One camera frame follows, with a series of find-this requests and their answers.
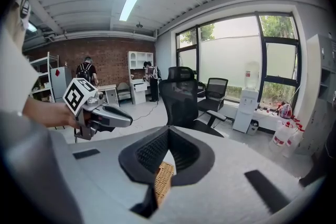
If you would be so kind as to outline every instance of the chair backrest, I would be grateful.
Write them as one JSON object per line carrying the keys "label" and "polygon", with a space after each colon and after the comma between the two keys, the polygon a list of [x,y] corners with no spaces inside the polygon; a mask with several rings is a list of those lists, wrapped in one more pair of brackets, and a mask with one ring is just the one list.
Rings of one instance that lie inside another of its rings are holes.
{"label": "chair backrest", "polygon": [[197,80],[189,67],[170,67],[168,79],[159,83],[167,111],[167,125],[188,127],[197,117]]}
{"label": "chair backrest", "polygon": [[228,80],[221,78],[209,78],[205,90],[205,97],[218,100],[225,96]]}
{"label": "chair backrest", "polygon": [[117,87],[117,90],[118,91],[121,91],[121,90],[129,90],[130,87],[127,85],[126,82],[121,82],[118,87]]}

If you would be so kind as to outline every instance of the chair armrest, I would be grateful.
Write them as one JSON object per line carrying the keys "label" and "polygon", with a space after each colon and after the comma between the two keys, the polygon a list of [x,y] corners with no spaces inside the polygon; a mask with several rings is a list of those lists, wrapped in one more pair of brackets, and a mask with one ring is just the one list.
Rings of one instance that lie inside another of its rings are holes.
{"label": "chair armrest", "polygon": [[226,120],[226,116],[224,116],[224,115],[222,115],[218,112],[208,110],[206,113],[209,114],[211,117],[215,117],[216,119],[219,119],[220,121],[225,121]]}

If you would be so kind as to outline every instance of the window frame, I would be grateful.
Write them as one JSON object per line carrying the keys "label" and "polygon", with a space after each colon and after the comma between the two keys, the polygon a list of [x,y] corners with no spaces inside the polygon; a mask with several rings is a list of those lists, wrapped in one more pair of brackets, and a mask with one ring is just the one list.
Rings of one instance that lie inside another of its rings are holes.
{"label": "window frame", "polygon": [[[177,48],[177,44],[179,44],[180,46],[180,35],[185,33],[185,32],[188,32],[188,31],[191,31],[191,30],[194,30],[196,31],[196,44],[193,44],[193,45],[190,45],[190,46],[186,46],[186,47],[183,47],[183,48]],[[200,73],[200,53],[199,53],[199,37],[200,37],[200,27],[199,25],[195,25],[194,27],[191,27],[187,30],[184,30],[183,32],[180,32],[180,33],[176,33],[176,66],[180,66],[180,52],[183,52],[183,51],[188,51],[188,50],[194,50],[196,49],[196,74],[197,75],[197,81],[199,81],[199,73]]]}
{"label": "window frame", "polygon": [[[295,32],[295,38],[284,38],[284,37],[267,37],[264,36],[263,32],[263,27],[261,25],[261,20],[260,16],[282,16],[282,17],[291,17],[293,25],[293,29]],[[298,94],[299,94],[299,87],[301,84],[301,71],[302,71],[302,52],[301,52],[301,43],[300,43],[300,36],[299,32],[297,29],[297,23],[295,20],[295,17],[292,12],[289,13],[284,13],[284,12],[258,12],[255,11],[253,13],[243,13],[243,14],[238,14],[238,15],[232,15],[232,16],[227,16],[223,18],[218,18],[215,20],[211,20],[199,25],[195,25],[191,28],[188,28],[182,32],[176,33],[176,66],[179,66],[180,61],[179,61],[179,53],[187,50],[192,50],[196,49],[196,75],[197,75],[197,81],[199,81],[199,75],[200,75],[200,53],[199,53],[199,44],[201,41],[201,27],[206,26],[209,24],[214,24],[217,22],[222,22],[224,20],[230,20],[230,19],[235,19],[235,18],[243,18],[243,17],[249,17],[249,16],[255,16],[257,19],[257,24],[259,28],[259,37],[260,37],[260,44],[261,44],[261,80],[260,80],[260,87],[259,87],[259,95],[258,95],[258,100],[257,102],[260,103],[261,101],[261,96],[262,92],[264,89],[264,84],[265,82],[274,82],[278,84],[283,84],[283,85],[289,85],[289,86],[294,86],[295,87],[295,95],[292,100],[292,109],[294,110],[295,104],[297,102]],[[190,30],[196,30],[196,44],[190,45],[187,47],[183,48],[178,48],[179,47],[179,42],[180,42],[180,34],[183,34],[187,31]],[[282,78],[282,77],[275,77],[275,76],[268,76],[267,75],[267,43],[277,43],[277,44],[285,44],[285,45],[292,45],[296,47],[296,57],[297,57],[297,77],[296,79],[288,79],[288,78]],[[225,98],[226,101],[233,102],[233,103],[239,103],[239,101],[236,100],[231,100],[230,98]]]}

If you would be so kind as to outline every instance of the tree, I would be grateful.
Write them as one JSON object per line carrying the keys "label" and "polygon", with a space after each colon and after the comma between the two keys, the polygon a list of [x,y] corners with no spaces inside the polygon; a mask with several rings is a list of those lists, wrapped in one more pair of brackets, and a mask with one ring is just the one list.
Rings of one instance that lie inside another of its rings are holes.
{"label": "tree", "polygon": [[[214,24],[202,26],[201,27],[201,41],[215,39],[215,37],[212,35],[214,28],[215,28]],[[187,31],[181,34],[181,36],[182,36],[182,39],[180,40],[181,43],[187,42],[187,43],[190,43],[191,45],[196,44],[196,31],[195,30]]]}
{"label": "tree", "polygon": [[295,38],[290,17],[261,16],[260,20],[265,37]]}

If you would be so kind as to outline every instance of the green foliage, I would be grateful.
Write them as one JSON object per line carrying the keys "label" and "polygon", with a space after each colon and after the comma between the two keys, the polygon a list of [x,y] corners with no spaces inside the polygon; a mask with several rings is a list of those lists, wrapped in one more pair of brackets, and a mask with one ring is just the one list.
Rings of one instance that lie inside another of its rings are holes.
{"label": "green foliage", "polygon": [[265,102],[265,105],[271,103],[273,106],[277,107],[278,103],[281,103],[281,101],[290,101],[290,98],[295,92],[295,87],[273,82],[265,82],[262,92],[263,95],[261,101]]}
{"label": "green foliage", "polygon": [[[215,39],[215,37],[212,35],[214,31],[215,25],[214,24],[209,24],[206,26],[201,27],[201,41],[207,41],[207,40],[212,40]],[[182,39],[180,39],[180,42],[187,42],[190,43],[190,45],[196,44],[196,31],[191,30],[187,31],[183,34],[181,34]]]}
{"label": "green foliage", "polygon": [[261,16],[260,20],[265,37],[295,38],[290,17]]}
{"label": "green foliage", "polygon": [[209,24],[201,27],[201,41],[213,40],[215,37],[212,35],[215,25]]}
{"label": "green foliage", "polygon": [[228,99],[239,101],[240,95],[242,94],[241,92],[242,92],[241,87],[227,86],[225,94],[227,95]]}

